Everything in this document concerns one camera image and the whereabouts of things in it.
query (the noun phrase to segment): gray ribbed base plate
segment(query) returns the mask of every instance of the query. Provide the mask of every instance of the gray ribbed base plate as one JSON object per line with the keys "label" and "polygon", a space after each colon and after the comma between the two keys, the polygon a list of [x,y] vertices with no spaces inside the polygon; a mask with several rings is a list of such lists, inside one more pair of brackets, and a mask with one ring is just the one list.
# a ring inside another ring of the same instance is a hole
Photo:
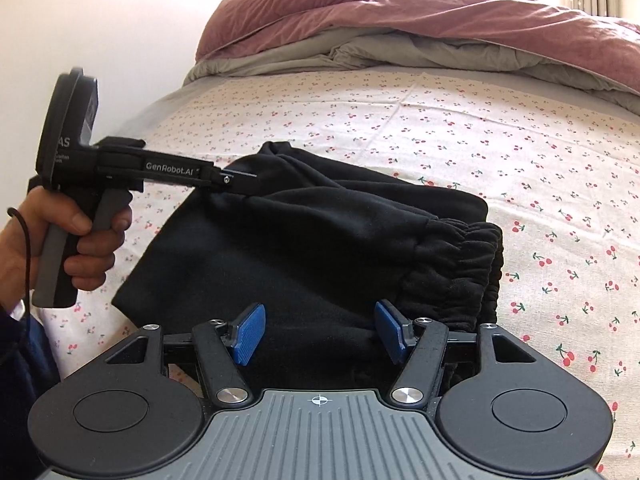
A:
{"label": "gray ribbed base plate", "polygon": [[[185,455],[136,480],[497,478],[450,451],[423,415],[383,406],[374,392],[270,390],[250,408],[216,414]],[[600,476],[585,470],[574,478]]]}

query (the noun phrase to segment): dark sleeve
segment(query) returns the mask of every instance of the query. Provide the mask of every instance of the dark sleeve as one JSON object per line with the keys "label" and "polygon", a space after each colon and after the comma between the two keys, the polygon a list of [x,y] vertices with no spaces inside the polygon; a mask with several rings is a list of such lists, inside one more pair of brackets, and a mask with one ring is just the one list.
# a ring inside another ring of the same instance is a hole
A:
{"label": "dark sleeve", "polygon": [[30,325],[27,344],[0,365],[0,478],[33,480],[44,470],[27,430],[35,400],[60,381],[43,327],[33,317],[16,321],[0,308],[0,355]]}

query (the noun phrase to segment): cherry print sheet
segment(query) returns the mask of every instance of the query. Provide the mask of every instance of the cherry print sheet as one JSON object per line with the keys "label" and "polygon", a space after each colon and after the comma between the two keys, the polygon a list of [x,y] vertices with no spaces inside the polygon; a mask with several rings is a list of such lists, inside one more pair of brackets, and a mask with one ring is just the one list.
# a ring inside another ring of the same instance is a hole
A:
{"label": "cherry print sheet", "polygon": [[[266,140],[288,140],[420,186],[483,197],[489,220],[504,230],[499,322],[604,397],[615,424],[598,470],[636,479],[640,119],[551,84],[497,75],[486,76],[498,83],[490,84],[454,73],[216,80],[143,136],[150,149],[221,165]],[[533,83],[534,92],[522,91]],[[41,312],[64,376],[134,330],[111,298],[189,192],[146,185],[106,284],[81,294],[75,307]],[[566,445],[580,446],[579,436]]]}

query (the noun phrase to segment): round black disc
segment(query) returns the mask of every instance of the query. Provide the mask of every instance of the round black disc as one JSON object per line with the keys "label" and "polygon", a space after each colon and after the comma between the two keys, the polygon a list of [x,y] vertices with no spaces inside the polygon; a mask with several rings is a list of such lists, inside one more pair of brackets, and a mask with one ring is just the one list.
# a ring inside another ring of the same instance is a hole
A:
{"label": "round black disc", "polygon": [[65,384],[73,383],[71,377],[29,414],[33,443],[60,472],[77,478],[136,476],[180,454],[200,432],[200,401],[169,378],[137,380],[131,374],[119,381],[120,389],[110,389]]}
{"label": "round black disc", "polygon": [[566,418],[562,400],[539,390],[511,390],[494,399],[494,417],[512,430],[552,430]]}

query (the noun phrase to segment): black cord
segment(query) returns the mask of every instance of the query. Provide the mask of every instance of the black cord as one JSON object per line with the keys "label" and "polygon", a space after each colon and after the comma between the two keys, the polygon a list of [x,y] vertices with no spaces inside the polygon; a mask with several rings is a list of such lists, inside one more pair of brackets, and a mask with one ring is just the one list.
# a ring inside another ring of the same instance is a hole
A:
{"label": "black cord", "polygon": [[22,318],[25,320],[26,326],[20,336],[20,340],[18,342],[14,341],[12,347],[5,352],[2,357],[0,357],[0,366],[2,366],[9,357],[13,356],[15,352],[24,347],[25,343],[29,340],[29,328],[31,326],[31,301],[29,295],[31,283],[31,239],[29,237],[29,228],[27,227],[27,222],[24,221],[24,218],[17,209],[10,207],[6,212],[9,216],[15,218],[20,223],[20,227],[22,227],[22,232],[24,233],[26,268],[24,270],[24,314],[22,315]]}

